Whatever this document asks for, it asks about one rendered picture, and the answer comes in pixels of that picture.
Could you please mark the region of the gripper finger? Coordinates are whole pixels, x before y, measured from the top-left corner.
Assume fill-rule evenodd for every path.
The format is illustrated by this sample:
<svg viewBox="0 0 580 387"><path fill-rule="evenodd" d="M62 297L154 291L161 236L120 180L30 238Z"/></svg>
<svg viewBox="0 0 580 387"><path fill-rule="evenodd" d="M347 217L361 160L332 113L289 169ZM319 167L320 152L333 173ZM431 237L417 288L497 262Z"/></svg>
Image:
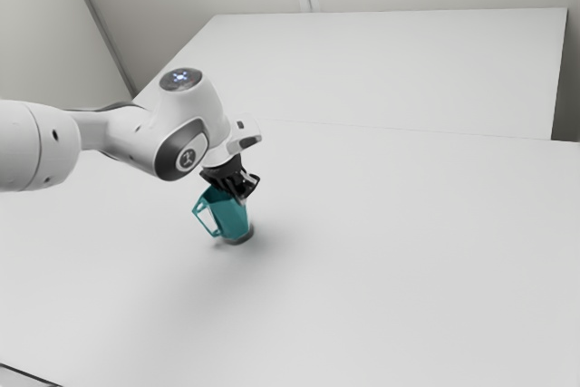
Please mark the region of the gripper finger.
<svg viewBox="0 0 580 387"><path fill-rule="evenodd" d="M234 198L238 204L245 204L247 198L255 191L255 183L240 183L233 187Z"/></svg>

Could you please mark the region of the teal faceted mug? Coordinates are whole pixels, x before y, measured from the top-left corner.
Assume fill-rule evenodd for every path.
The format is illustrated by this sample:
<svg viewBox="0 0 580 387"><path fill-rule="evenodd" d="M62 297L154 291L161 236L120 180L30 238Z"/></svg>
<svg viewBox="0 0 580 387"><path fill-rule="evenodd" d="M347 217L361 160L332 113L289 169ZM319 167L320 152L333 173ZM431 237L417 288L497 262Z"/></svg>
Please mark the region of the teal faceted mug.
<svg viewBox="0 0 580 387"><path fill-rule="evenodd" d="M246 205L238 203L226 191L208 187L198 198L192 213L212 237L238 244L251 236Z"/></svg>

